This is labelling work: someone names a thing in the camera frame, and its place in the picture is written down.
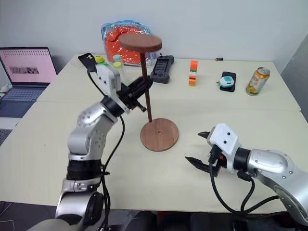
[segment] stacked blocks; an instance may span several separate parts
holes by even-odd
[[[198,68],[198,61],[191,60],[191,68],[189,71],[189,86],[196,86],[197,81],[197,68]]]

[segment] yellow bottle cap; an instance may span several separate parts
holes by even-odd
[[[102,55],[96,55],[94,58],[97,63],[103,63],[105,61]]]
[[[113,66],[114,66],[114,68],[119,69],[119,68],[121,68],[122,64],[121,64],[121,62],[114,62]]]

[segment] plastic bottle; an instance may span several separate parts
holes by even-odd
[[[126,72],[125,67],[124,67],[124,63],[123,63],[122,56],[121,56],[120,54],[115,54],[115,55],[113,56],[113,59],[114,59],[114,62],[121,62],[121,64],[122,64],[122,70],[123,70],[123,72],[124,72],[124,75],[127,77],[127,81],[128,81],[128,82],[131,82],[131,81],[128,80],[128,75],[127,75],[127,72]]]
[[[126,73],[124,72],[124,68],[121,62],[117,61],[113,63],[113,67],[115,70],[117,70],[120,73],[121,82],[124,83],[126,86],[130,84],[129,79],[126,76]]]

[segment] round wooden top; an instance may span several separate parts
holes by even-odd
[[[162,40],[148,34],[123,34],[119,41],[123,48],[140,53],[158,51],[162,48]]]
[[[146,123],[140,133],[142,144],[155,152],[171,148],[178,138],[178,127],[168,119],[154,119],[152,122]]]

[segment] wooden stand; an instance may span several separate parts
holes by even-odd
[[[145,53],[160,50],[162,48],[161,39],[147,34],[124,34],[120,36],[119,41],[123,48],[140,53],[142,76],[145,80],[148,80],[149,76],[146,70]],[[141,130],[141,142],[147,149],[155,152],[167,150],[177,142],[179,130],[168,119],[152,120],[149,91],[145,93],[145,100],[149,122]]]

